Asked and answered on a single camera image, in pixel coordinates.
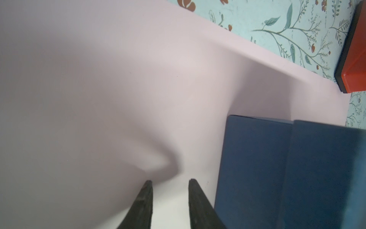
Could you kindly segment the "pink wrapping paper sheet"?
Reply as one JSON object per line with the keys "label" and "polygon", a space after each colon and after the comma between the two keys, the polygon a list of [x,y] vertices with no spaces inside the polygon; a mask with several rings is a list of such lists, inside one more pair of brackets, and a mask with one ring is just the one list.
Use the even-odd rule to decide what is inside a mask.
{"label": "pink wrapping paper sheet", "polygon": [[332,81],[167,1],[1,1],[1,228],[154,229],[214,202],[227,116],[342,126]]}

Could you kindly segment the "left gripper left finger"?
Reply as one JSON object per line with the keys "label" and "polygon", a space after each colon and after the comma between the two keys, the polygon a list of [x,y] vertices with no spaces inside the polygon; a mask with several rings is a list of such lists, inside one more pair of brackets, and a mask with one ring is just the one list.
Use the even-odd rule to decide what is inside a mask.
{"label": "left gripper left finger", "polygon": [[147,180],[117,229],[150,229],[153,212],[153,183]]}

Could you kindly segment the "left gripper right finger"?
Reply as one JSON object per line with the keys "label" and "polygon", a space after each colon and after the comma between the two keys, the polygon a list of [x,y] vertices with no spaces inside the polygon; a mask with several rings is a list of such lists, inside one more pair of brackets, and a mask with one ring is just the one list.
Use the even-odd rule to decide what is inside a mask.
{"label": "left gripper right finger", "polygon": [[226,229],[196,179],[188,185],[191,229]]}

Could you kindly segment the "dark blue gift box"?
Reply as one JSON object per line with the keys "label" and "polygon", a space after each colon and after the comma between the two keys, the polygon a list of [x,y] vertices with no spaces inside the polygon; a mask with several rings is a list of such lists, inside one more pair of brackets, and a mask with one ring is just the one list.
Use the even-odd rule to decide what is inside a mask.
{"label": "dark blue gift box", "polygon": [[365,130],[230,115],[214,208],[229,229],[365,228]]}

